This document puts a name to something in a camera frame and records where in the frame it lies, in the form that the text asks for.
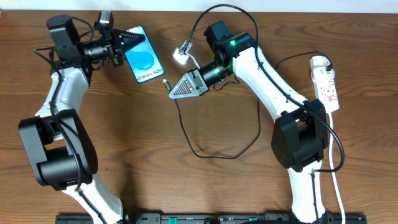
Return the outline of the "blue screen Galaxy smartphone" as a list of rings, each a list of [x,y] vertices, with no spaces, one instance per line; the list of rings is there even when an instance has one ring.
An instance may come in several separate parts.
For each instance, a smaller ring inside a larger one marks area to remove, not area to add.
[[[142,26],[127,30],[131,33],[142,34],[146,39],[142,43],[126,52],[127,62],[138,84],[146,83],[164,75],[164,68],[152,47],[152,44]]]

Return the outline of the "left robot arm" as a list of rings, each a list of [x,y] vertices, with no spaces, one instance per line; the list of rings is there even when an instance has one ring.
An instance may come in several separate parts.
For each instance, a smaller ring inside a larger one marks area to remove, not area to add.
[[[136,223],[100,177],[96,150],[79,112],[93,72],[107,62],[122,65],[126,52],[145,38],[115,29],[111,11],[101,12],[90,25],[88,40],[75,21],[64,14],[46,23],[53,46],[44,60],[52,85],[41,109],[20,121],[19,134],[36,181],[73,197],[85,209],[83,215],[57,215],[57,223]]]

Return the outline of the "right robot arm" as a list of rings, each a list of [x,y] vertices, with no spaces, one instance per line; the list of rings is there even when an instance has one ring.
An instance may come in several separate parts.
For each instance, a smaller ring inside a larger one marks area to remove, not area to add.
[[[169,89],[169,98],[202,96],[230,74],[240,78],[274,121],[271,148],[289,174],[292,213],[301,223],[319,221],[326,212],[318,175],[328,146],[325,106],[320,100],[308,101],[289,86],[247,32],[233,35],[219,21],[208,26],[204,36],[214,59],[184,73]]]

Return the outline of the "white USB charger adapter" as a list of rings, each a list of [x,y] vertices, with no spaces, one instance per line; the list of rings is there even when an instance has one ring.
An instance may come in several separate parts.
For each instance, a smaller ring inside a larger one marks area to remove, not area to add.
[[[329,72],[333,69],[333,64],[330,62],[328,57],[322,56],[322,55],[317,55],[313,56],[310,59],[310,68],[318,68],[318,67],[325,67],[326,71]]]

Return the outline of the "white power strip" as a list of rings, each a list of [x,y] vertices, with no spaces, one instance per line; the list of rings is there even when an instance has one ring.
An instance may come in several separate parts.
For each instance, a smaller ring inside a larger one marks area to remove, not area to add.
[[[326,67],[315,67],[311,72],[315,96],[323,103],[326,113],[340,108],[334,77],[335,71],[326,71]]]

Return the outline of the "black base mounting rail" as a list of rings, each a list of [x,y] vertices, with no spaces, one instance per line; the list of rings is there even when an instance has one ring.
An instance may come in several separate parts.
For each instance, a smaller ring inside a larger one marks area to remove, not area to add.
[[[348,224],[366,224],[366,215],[345,215]],[[94,223],[89,215],[57,215],[56,224]],[[204,224],[204,223],[304,223],[294,217],[292,213],[268,212],[263,215],[162,215],[159,213],[141,213],[133,218],[124,218],[116,223],[136,224]],[[318,221],[311,223],[342,223],[342,217],[337,213],[326,212]]]

